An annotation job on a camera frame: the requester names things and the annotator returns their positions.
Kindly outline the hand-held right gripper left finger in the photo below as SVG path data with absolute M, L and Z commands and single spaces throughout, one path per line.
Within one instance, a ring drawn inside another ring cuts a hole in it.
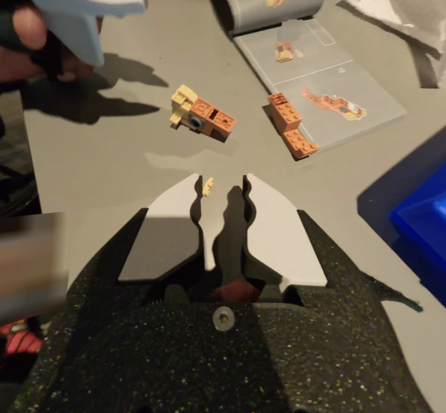
M 199 251 L 202 183 L 193 173 L 149 205 L 119 282 L 159 281 Z

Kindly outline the tan and orange brick assembly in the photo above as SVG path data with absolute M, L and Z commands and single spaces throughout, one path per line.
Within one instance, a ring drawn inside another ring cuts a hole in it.
M 226 142 L 235 126 L 235 118 L 200 98 L 185 85 L 181 85 L 170 100 L 170 126 L 173 129 L 185 126 L 193 132 Z

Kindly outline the grey building instruction booklet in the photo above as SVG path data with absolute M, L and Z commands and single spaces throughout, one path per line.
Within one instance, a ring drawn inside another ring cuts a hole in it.
M 321 149 L 406 114 L 315 15 L 324 0 L 211 0 L 251 69 L 303 116 Z

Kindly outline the orange stepped brick assembly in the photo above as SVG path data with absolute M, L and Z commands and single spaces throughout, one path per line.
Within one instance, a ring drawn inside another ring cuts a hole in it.
M 282 93 L 268 96 L 272 120 L 285 145 L 295 159 L 303 159 L 318 151 L 300 129 L 302 117 Z

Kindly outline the grey desk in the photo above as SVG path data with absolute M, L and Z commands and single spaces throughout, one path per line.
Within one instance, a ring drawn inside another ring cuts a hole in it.
M 359 216 L 357 197 L 445 124 L 445 90 L 400 77 L 405 47 L 325 0 L 320 24 L 406 114 L 303 159 L 211 0 L 104 20 L 105 63 L 22 102 L 69 290 L 30 384 L 36 412 L 445 412 L 445 307 Z M 226 142 L 170 126 L 181 86 L 236 119 Z M 159 281 L 118 278 L 149 205 L 193 173 L 199 251 Z M 280 287 L 248 256 L 244 176 L 298 210 L 325 287 Z

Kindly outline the long blue plastic bin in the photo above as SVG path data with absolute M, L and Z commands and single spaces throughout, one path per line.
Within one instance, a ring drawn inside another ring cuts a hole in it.
M 446 129 L 357 197 L 358 214 L 446 305 Z

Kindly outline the person's left hand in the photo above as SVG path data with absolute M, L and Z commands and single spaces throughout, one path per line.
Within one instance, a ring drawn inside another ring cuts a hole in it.
M 47 27 L 39 9 L 23 7 L 13 13 L 13 27 L 19 40 L 31 50 L 40 50 L 46 43 Z M 94 67 L 84 63 L 66 46 L 62 46 L 63 72 L 57 75 L 59 82 L 78 82 L 88 78 Z M 0 48 L 1 88 L 16 89 L 16 83 L 47 77 L 42 67 L 34 64 L 24 53 Z

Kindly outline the white crumpled plastic bag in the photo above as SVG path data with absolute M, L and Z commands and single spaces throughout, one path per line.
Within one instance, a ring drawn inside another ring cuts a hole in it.
M 437 52 L 436 86 L 445 86 L 446 0 L 340 0 L 340 3 Z

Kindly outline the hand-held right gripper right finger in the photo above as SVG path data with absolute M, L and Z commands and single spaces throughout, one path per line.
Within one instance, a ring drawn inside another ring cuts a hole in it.
M 280 275 L 280 287 L 325 287 L 327 278 L 297 208 L 251 173 L 243 183 L 249 208 L 248 256 Z

